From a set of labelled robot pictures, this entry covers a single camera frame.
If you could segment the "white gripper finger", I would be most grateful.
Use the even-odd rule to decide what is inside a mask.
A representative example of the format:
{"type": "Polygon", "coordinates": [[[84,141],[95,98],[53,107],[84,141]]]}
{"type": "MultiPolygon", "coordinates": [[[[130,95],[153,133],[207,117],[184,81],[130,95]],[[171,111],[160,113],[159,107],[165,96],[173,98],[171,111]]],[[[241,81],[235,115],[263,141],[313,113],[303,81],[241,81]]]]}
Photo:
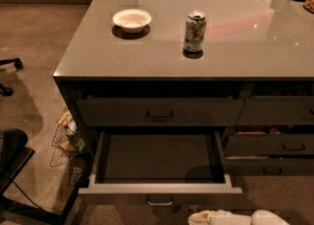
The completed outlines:
{"type": "Polygon", "coordinates": [[[188,219],[188,225],[210,225],[213,212],[210,210],[204,210],[191,214],[188,219]]]}

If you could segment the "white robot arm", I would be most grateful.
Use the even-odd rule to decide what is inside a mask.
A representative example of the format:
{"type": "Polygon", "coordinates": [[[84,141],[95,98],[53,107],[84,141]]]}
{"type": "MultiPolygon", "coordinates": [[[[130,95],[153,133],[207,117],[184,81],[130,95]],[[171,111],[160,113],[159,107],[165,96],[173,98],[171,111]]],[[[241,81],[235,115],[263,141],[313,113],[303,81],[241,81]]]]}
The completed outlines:
{"type": "Polygon", "coordinates": [[[188,225],[289,225],[284,219],[267,210],[256,210],[251,215],[233,214],[226,210],[204,210],[191,214],[188,225]]]}

